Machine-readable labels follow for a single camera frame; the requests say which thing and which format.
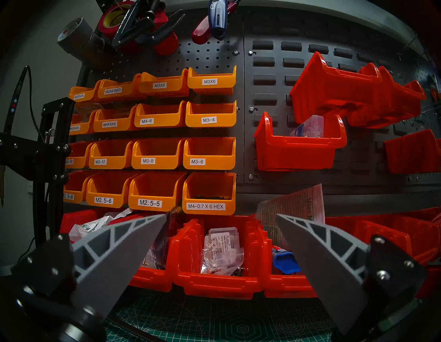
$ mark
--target label sticker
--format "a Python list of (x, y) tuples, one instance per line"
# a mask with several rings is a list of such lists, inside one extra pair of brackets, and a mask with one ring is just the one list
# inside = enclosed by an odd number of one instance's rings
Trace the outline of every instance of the label sticker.
[(107, 158), (95, 159), (95, 165), (107, 165)]
[(187, 203), (187, 210), (226, 210), (225, 203)]
[(122, 92), (123, 92), (123, 88), (120, 86), (117, 88), (104, 89), (104, 95), (119, 94)]
[(201, 124), (217, 124), (217, 117), (202, 117)]
[(76, 95), (74, 95), (74, 101), (75, 100), (79, 100), (79, 99), (81, 99), (81, 98), (84, 98), (84, 95), (85, 95), (86, 93), (82, 93), (82, 94), (76, 94)]
[(113, 204), (112, 197), (95, 197), (93, 201), (100, 204)]
[(75, 198), (74, 194), (67, 194), (67, 193), (63, 193), (63, 199), (68, 199), (69, 201), (73, 201)]
[(143, 207), (162, 208), (162, 201), (138, 198), (138, 205)]
[(190, 165), (205, 165), (205, 158), (190, 158)]
[(102, 128), (118, 127), (118, 121), (104, 121)]
[(81, 125), (71, 125), (69, 132), (79, 131), (80, 128), (81, 128)]
[(141, 158), (141, 165), (155, 165), (156, 158)]
[(217, 79), (202, 79), (203, 86), (217, 85)]
[(167, 82), (153, 83), (153, 89), (167, 89)]
[(155, 123), (154, 117), (149, 117), (148, 119), (141, 119), (139, 124), (140, 125), (153, 125)]

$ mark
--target red storage bin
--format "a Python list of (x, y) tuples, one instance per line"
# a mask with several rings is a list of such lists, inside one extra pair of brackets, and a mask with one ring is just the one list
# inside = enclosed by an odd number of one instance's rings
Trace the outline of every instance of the red storage bin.
[[(173, 282), (188, 295), (251, 299), (263, 288), (258, 280), (262, 245), (250, 216), (187, 215), (192, 218), (176, 236), (173, 245)], [(211, 228), (236, 227), (244, 249), (242, 277), (201, 274), (202, 248)]]
[(262, 171), (330, 169), (335, 150), (346, 146), (346, 130), (338, 115), (325, 117), (324, 138), (273, 135), (273, 121), (264, 112), (254, 133), (257, 164)]
[(391, 173), (441, 172), (441, 139), (431, 130), (385, 141)]

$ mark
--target yellow storage bin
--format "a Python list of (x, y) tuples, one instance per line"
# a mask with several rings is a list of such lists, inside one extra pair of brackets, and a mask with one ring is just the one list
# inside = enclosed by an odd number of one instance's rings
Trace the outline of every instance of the yellow storage bin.
[(182, 165), (186, 138), (150, 138), (133, 145), (134, 169), (174, 170)]
[(236, 124), (236, 101), (218, 104), (187, 102), (185, 124), (201, 128), (233, 127)]
[(135, 126), (139, 128), (172, 128), (184, 126), (185, 101), (179, 105), (151, 106), (140, 103), (136, 106)]
[(182, 209), (187, 214), (233, 215), (236, 174), (193, 172), (184, 182)]
[(193, 68), (188, 69), (188, 87), (198, 94), (232, 95), (236, 84), (236, 66), (231, 74), (199, 75)]
[(236, 138), (190, 138), (184, 144), (186, 169), (231, 170), (236, 165)]
[(131, 165), (133, 140), (101, 140), (90, 149), (91, 169), (124, 169)]
[(186, 172), (147, 171), (130, 184), (129, 208), (170, 211), (182, 199)]
[(181, 76), (155, 77), (146, 72), (141, 74), (139, 91), (149, 96), (187, 97), (189, 93), (188, 70), (183, 69)]
[(90, 206), (121, 208), (127, 204), (130, 182), (139, 171), (106, 171), (87, 183), (86, 203)]

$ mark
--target screw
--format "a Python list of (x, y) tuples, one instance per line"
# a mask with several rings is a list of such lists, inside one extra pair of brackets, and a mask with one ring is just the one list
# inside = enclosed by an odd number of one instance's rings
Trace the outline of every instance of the screw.
[(377, 272), (377, 276), (381, 279), (381, 280), (389, 280), (390, 279), (390, 274), (385, 271), (385, 270), (379, 270)]
[(413, 268), (413, 266), (415, 266), (415, 264), (413, 263), (412, 260), (406, 260), (406, 261), (404, 262), (404, 265), (405, 265), (406, 267), (409, 267), (409, 268)]

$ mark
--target plastic box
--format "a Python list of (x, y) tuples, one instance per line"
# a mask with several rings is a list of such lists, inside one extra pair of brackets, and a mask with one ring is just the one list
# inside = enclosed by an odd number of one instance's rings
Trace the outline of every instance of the plastic box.
[(273, 135), (273, 121), (264, 112), (254, 138), (262, 171), (330, 169), (335, 150), (346, 146), (346, 130), (339, 115), (325, 117), (324, 138), (307, 138)]
[(180, 76), (155, 77), (146, 72), (141, 74), (139, 91), (149, 96), (187, 97), (188, 70), (183, 69)]
[(236, 165), (236, 138), (190, 138), (184, 144), (186, 169), (231, 170)]
[(79, 141), (77, 143), (69, 144), (71, 147), (71, 154), (66, 158), (66, 169), (82, 169), (89, 167), (90, 149), (94, 143), (90, 141)]
[(188, 87), (195, 93), (204, 95), (233, 95), (236, 84), (236, 66), (231, 74), (199, 75), (193, 68), (188, 69)]
[(441, 172), (441, 139), (429, 129), (385, 141), (391, 173)]
[(184, 125), (186, 102), (179, 105), (150, 106), (138, 104), (135, 114), (135, 126), (139, 128), (171, 128)]
[(188, 214), (233, 215), (236, 174), (193, 172), (184, 182), (182, 209)]
[[(244, 249), (242, 277), (200, 274), (205, 235), (212, 228), (224, 227), (236, 227), (239, 232), (240, 247)], [(182, 286), (187, 295), (251, 299), (255, 292), (262, 291), (256, 262), (262, 249), (258, 236), (249, 216), (203, 216), (190, 220), (176, 236), (170, 251), (174, 262), (167, 267), (173, 267), (173, 282)]]
[(233, 127), (236, 124), (234, 103), (195, 104), (187, 102), (185, 124), (188, 127)]
[(98, 170), (78, 170), (69, 173), (69, 181), (64, 185), (63, 201), (81, 203), (86, 200), (86, 188), (90, 177), (100, 173)]
[(174, 170), (182, 165), (186, 138), (150, 138), (137, 140), (133, 145), (134, 169)]
[(101, 140), (90, 149), (91, 169), (124, 169), (131, 165), (133, 140)]
[(147, 171), (133, 179), (129, 189), (129, 208), (170, 211), (182, 199), (186, 172)]
[(130, 182), (139, 174), (139, 171), (106, 171), (93, 175), (87, 183), (87, 204), (121, 208), (127, 204)]

